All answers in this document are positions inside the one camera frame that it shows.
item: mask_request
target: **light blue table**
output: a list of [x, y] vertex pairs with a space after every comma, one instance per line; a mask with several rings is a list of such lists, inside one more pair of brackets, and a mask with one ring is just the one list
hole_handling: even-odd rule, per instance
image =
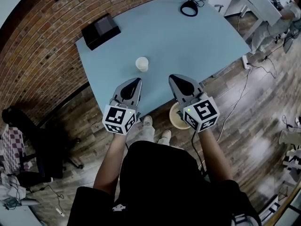
[[[139, 112], [149, 113], [173, 98], [170, 74], [196, 81], [210, 77], [250, 51], [242, 37], [207, 3], [196, 17], [180, 13], [187, 0], [154, 0], [114, 18], [121, 33], [91, 51], [84, 38], [76, 42], [101, 111], [115, 88], [135, 77], [143, 80]], [[138, 57], [149, 60], [140, 72]]]

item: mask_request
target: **desk lamp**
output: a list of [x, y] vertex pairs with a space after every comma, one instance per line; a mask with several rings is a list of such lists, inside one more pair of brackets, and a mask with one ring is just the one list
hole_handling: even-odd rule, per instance
[[[198, 14], [198, 7], [202, 7], [204, 5], [204, 2], [203, 2], [203, 5], [200, 6], [198, 3], [199, 2], [203, 2], [203, 0], [188, 0], [187, 2], [184, 2], [183, 5], [181, 6], [181, 12], [186, 15], [186, 16], [189, 16], [189, 17], [194, 17]], [[183, 8], [191, 8], [195, 11], [195, 14], [186, 14], [183, 12]]]

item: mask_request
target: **brick wall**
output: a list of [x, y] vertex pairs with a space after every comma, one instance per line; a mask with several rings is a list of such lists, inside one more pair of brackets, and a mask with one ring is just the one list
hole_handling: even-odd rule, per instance
[[148, 1], [22, 0], [0, 30], [0, 110], [16, 105], [39, 122], [87, 82], [74, 44], [81, 29]]

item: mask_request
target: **black cable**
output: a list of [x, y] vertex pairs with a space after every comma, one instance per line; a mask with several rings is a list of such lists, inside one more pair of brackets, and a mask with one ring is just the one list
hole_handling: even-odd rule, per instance
[[18, 186], [17, 186], [17, 188], [15, 186], [12, 186], [12, 187], [17, 190], [17, 193], [16, 193], [16, 204], [15, 204], [15, 207], [13, 209], [7, 208], [8, 210], [15, 210], [16, 207], [17, 207], [17, 205], [20, 204], [20, 199], [21, 199], [21, 196], [20, 196], [20, 193], [19, 193], [19, 187]]
[[205, 0], [188, 0], [188, 1], [193, 1], [197, 7], [201, 8], [205, 5], [204, 1]]
[[273, 37], [271, 34], [270, 34], [270, 32], [269, 32], [269, 23], [267, 24], [267, 31], [268, 31], [268, 33], [269, 33], [269, 36], [271, 37], [271, 38], [273, 38], [274, 40], [282, 40], [283, 41], [283, 44], [280, 46], [280, 47], [282, 47], [282, 46], [284, 46], [285, 45], [285, 43], [287, 42], [287, 41], [289, 41], [291, 38], [294, 38], [295, 36], [298, 36], [299, 35], [299, 32], [300, 32], [300, 29], [298, 29], [294, 24], [293, 24], [293, 26], [295, 27], [295, 29], [297, 29], [298, 31], [297, 31], [297, 33], [295, 33], [295, 34], [292, 34], [289, 38], [284, 38], [284, 39], [282, 39], [282, 38], [277, 38], [277, 37]]
[[253, 64], [251, 64], [251, 63], [247, 63], [247, 65], [253, 66], [253, 67], [257, 68], [257, 69], [259, 69], [259, 68], [264, 69], [264, 71], [265, 71], [266, 73], [270, 73], [270, 74], [273, 76], [274, 79], [277, 77], [277, 71], [276, 71], [276, 69], [275, 69], [274, 64], [273, 64], [273, 66], [274, 66], [274, 69], [275, 69], [275, 72], [276, 72], [276, 76], [274, 76], [274, 75], [272, 74], [271, 71], [267, 71], [267, 70], [266, 70], [264, 67], [262, 67], [262, 66], [255, 66], [255, 65], [253, 65]]
[[26, 187], [23, 187], [23, 186], [21, 186], [20, 184], [17, 184], [17, 183], [14, 183], [14, 182], [10, 182], [10, 183], [12, 183], [12, 184], [14, 184], [14, 185], [16, 185], [16, 186], [19, 186], [19, 187], [22, 187], [22, 188], [27, 189]]
[[250, 68], [250, 71], [248, 72], [248, 74], [247, 74], [247, 76], [246, 76], [246, 83], [245, 83], [245, 86], [244, 86], [243, 91], [242, 91], [241, 94], [240, 94], [240, 97], [239, 97], [238, 101], [236, 102], [236, 104], [235, 104], [233, 110], [231, 111], [231, 113], [227, 116], [227, 118], [225, 119], [224, 123], [222, 124], [222, 129], [221, 129], [221, 132], [220, 132], [220, 136], [219, 136], [218, 139], [217, 139], [217, 142], [218, 142], [218, 141], [221, 139], [221, 137], [222, 137], [222, 132], [224, 131], [224, 127], [225, 127], [225, 124], [226, 124], [227, 120], [228, 120], [229, 117], [232, 115], [232, 113], [234, 112], [234, 110], [235, 110], [236, 106], [238, 105], [240, 99], [241, 99], [242, 96], [243, 96], [243, 93], [244, 93], [244, 91], [245, 91], [245, 89], [246, 89], [246, 85], [247, 85], [247, 83], [248, 83], [249, 74], [251, 73], [251, 71], [252, 71], [252, 68]]
[[286, 120], [286, 116], [283, 115], [282, 118], [281, 118], [282, 122], [286, 125], [286, 128], [297, 128], [297, 129], [301, 129], [300, 127], [296, 127], [296, 126], [292, 126], [290, 124], [287, 124], [287, 120]]
[[[283, 42], [283, 44], [281, 44], [281, 46], [279, 46], [277, 49], [283, 47], [285, 44], [285, 42]], [[274, 53], [277, 49], [273, 50], [272, 52], [270, 52], [266, 57], [269, 57], [272, 53]]]
[[205, 173], [205, 170], [204, 170], [204, 166], [203, 166], [202, 159], [201, 159], [201, 157], [199, 156], [198, 151], [196, 150], [196, 148], [194, 147], [194, 144], [193, 144], [193, 138], [194, 138], [195, 134], [196, 134], [196, 131], [193, 133], [193, 136], [192, 136], [192, 138], [191, 138], [191, 145], [192, 145], [194, 151], [196, 152], [196, 154], [198, 155], [198, 158], [199, 158], [199, 160], [200, 160], [200, 162], [201, 162], [201, 170], [200, 170], [200, 171], [201, 171], [202, 174], [204, 174], [204, 173]]
[[52, 192], [55, 193], [55, 194], [57, 195], [58, 206], [59, 206], [61, 212], [63, 213], [64, 210], [63, 210], [62, 207], [61, 207], [61, 204], [60, 204], [60, 202], [61, 202], [61, 201], [60, 201], [60, 198], [61, 198], [61, 199], [64, 199], [65, 197], [64, 197], [63, 194], [60, 194], [60, 195], [57, 194], [57, 193], [52, 189], [52, 187], [51, 187], [50, 185], [47, 185], [47, 186], [45, 186], [45, 187], [42, 187], [42, 188], [40, 188], [39, 190], [36, 190], [36, 191], [33, 191], [33, 192], [30, 191], [30, 194], [33, 194], [33, 193], [38, 192], [38, 191], [44, 191], [46, 187], [50, 187], [50, 189], [52, 190]]

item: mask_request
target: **checkered cloth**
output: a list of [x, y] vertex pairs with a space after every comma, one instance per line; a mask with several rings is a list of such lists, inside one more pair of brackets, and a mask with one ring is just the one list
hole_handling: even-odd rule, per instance
[[[7, 173], [14, 173], [20, 168], [20, 155], [26, 156], [22, 133], [17, 127], [9, 127], [6, 125], [2, 134], [4, 146], [5, 169]], [[24, 169], [28, 170], [32, 166], [30, 161], [24, 162]]]

